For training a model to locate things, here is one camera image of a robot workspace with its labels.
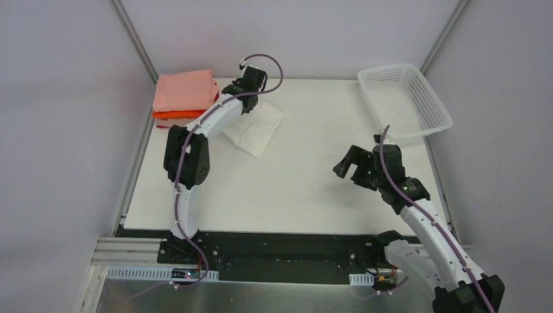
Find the white t shirt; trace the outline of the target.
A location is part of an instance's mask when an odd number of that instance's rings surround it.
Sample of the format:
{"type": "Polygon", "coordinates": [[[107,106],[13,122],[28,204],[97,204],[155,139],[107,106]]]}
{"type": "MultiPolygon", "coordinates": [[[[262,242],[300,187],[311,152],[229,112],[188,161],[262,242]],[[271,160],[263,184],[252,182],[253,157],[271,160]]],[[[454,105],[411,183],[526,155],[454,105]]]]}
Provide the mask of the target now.
{"type": "Polygon", "coordinates": [[[268,102],[258,104],[223,129],[230,141],[253,157],[261,158],[284,119],[284,113],[268,102]]]}

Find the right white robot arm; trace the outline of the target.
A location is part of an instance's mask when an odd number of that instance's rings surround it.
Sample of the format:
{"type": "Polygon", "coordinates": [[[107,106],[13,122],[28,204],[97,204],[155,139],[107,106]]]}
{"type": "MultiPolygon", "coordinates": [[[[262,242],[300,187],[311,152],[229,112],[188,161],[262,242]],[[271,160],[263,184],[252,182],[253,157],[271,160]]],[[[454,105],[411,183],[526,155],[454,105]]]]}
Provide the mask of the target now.
{"type": "Polygon", "coordinates": [[[344,178],[352,165],[353,183],[379,192],[414,231],[429,257],[425,259],[391,230],[373,238],[372,262],[400,269],[425,292],[434,312],[498,312],[504,283],[498,275],[486,274],[447,229],[422,182],[406,175],[400,147],[380,143],[367,151],[353,145],[333,172],[344,178]]]}

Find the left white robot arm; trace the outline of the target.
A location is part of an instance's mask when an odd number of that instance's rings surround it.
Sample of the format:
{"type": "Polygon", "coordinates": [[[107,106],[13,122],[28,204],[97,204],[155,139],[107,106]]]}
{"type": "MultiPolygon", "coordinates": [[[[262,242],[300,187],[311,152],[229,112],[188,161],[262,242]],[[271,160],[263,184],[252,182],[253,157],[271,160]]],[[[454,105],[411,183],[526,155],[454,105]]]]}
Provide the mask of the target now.
{"type": "Polygon", "coordinates": [[[155,104],[156,113],[179,112],[189,122],[168,130],[162,167],[172,184],[172,224],[168,244],[184,255],[201,253],[194,243],[197,234],[196,194],[211,169],[210,144],[223,128],[250,114],[266,92],[267,73],[241,67],[241,74],[219,88],[210,70],[197,70],[160,78],[171,108],[155,104]]]}

